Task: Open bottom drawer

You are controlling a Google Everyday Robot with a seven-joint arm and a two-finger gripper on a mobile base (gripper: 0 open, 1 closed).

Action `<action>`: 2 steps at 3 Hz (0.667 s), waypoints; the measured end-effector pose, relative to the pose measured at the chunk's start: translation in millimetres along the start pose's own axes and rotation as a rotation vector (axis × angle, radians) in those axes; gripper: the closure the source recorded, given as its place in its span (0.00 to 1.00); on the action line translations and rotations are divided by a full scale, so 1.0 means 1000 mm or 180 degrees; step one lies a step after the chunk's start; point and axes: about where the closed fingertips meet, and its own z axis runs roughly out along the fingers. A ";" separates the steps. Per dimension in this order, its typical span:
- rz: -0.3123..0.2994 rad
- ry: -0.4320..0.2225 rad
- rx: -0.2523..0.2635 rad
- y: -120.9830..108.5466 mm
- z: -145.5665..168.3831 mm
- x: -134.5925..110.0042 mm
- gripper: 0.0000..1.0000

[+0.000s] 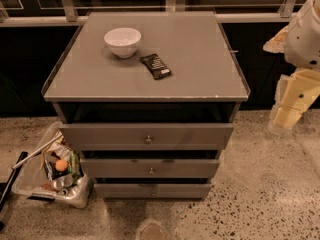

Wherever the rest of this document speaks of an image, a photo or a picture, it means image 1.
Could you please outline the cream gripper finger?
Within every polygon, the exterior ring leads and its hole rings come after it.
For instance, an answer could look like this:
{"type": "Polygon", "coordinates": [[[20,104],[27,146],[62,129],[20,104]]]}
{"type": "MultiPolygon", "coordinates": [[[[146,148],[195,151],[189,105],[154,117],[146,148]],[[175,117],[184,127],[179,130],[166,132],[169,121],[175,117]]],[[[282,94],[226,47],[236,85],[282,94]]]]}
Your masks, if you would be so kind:
{"type": "Polygon", "coordinates": [[[274,37],[272,37],[263,45],[263,50],[269,53],[283,53],[287,32],[288,27],[285,26],[274,37]]]}
{"type": "Polygon", "coordinates": [[[269,116],[273,128],[291,130],[302,116],[296,105],[298,92],[293,88],[293,83],[294,80],[286,75],[282,75],[277,82],[275,104],[269,116]]]}

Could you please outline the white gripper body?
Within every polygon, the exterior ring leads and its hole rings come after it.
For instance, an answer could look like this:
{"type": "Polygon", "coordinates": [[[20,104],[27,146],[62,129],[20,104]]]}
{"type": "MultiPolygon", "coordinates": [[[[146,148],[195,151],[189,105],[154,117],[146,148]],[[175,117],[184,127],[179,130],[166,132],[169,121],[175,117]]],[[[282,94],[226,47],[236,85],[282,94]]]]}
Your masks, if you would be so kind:
{"type": "Polygon", "coordinates": [[[320,71],[297,68],[288,78],[283,106],[304,113],[320,95],[320,71]]]}

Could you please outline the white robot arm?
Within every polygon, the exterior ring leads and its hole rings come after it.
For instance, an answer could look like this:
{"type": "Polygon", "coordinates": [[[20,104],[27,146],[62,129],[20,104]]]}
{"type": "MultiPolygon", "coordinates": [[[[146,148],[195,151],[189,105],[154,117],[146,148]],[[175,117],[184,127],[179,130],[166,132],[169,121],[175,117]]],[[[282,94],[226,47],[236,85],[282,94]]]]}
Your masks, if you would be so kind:
{"type": "Polygon", "coordinates": [[[270,128],[291,130],[320,96],[320,0],[307,0],[263,50],[296,67],[278,80],[270,113],[270,128]]]}

